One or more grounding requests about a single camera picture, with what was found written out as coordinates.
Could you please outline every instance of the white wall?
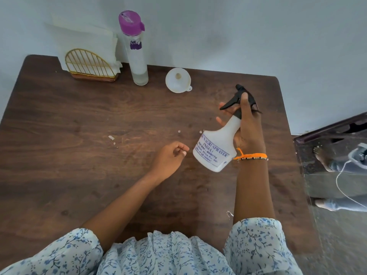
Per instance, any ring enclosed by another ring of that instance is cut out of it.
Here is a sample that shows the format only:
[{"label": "white wall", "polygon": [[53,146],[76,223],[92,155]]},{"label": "white wall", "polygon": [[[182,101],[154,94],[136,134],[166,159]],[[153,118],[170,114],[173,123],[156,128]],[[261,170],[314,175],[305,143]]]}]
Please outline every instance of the white wall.
[{"label": "white wall", "polygon": [[367,111],[367,0],[43,1],[118,33],[119,12],[137,11],[149,64],[276,76],[292,134]]},{"label": "white wall", "polygon": [[42,0],[0,0],[0,119],[24,58],[56,55],[42,24],[49,18]]}]

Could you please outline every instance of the spray bottle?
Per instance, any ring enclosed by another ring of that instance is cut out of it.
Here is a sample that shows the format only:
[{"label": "spray bottle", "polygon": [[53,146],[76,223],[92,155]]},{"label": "spray bottle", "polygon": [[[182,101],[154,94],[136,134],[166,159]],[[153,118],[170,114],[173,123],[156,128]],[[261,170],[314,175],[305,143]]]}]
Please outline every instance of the spray bottle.
[{"label": "spray bottle", "polygon": [[[250,108],[256,104],[252,94],[242,85],[236,85],[237,92],[235,96],[223,105],[220,110],[227,109],[232,105],[241,102],[243,93],[248,94]],[[197,142],[193,154],[195,158],[209,170],[221,171],[237,154],[233,146],[233,137],[241,126],[242,111],[236,110],[227,124],[217,131],[205,130]]]}]

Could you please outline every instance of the jeans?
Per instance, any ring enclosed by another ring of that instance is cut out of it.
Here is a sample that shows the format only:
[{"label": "jeans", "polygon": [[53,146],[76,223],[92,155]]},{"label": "jeans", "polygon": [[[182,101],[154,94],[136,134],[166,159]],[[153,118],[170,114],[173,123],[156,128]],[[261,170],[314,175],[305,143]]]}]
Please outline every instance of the jeans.
[{"label": "jeans", "polygon": [[[341,171],[346,161],[347,160],[339,161],[339,160],[333,159],[329,164],[329,168],[332,169],[333,171]],[[367,175],[367,169],[361,168],[357,166],[356,164],[354,164],[353,162],[348,162],[345,165],[343,172],[352,173],[356,175]]]},{"label": "jeans", "polygon": [[[364,206],[367,206],[367,194],[353,196],[351,198],[357,201],[358,203],[361,203]],[[351,210],[351,211],[367,212],[367,208],[359,205],[358,203],[352,201],[351,199],[348,199],[347,197],[339,198],[339,199],[326,199],[325,200],[325,205],[334,210],[346,209],[346,210]]]}]

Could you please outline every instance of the bottle label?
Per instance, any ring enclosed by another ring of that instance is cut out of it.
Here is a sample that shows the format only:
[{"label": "bottle label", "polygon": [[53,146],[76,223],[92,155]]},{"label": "bottle label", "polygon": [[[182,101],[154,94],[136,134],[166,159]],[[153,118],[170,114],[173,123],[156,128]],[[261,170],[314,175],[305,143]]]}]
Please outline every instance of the bottle label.
[{"label": "bottle label", "polygon": [[227,161],[230,160],[229,154],[210,142],[210,140],[206,138],[204,134],[201,135],[198,143],[195,146],[195,150],[202,158],[213,164],[215,167],[221,165],[223,161],[227,163]]},{"label": "bottle label", "polygon": [[131,50],[141,49],[141,41],[137,41],[137,40],[130,41],[130,49]]}]

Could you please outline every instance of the blue floral print fabric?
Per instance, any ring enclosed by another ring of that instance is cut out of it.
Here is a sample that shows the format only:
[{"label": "blue floral print fabric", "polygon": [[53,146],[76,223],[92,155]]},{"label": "blue floral print fabric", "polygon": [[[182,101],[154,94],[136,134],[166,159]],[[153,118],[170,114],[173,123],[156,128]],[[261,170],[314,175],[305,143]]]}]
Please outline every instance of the blue floral print fabric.
[{"label": "blue floral print fabric", "polygon": [[302,274],[286,246],[279,221],[250,218],[237,222],[223,254],[199,237],[159,231],[136,241],[115,243],[103,255],[94,233],[75,229],[38,254],[0,275],[188,275]]}]

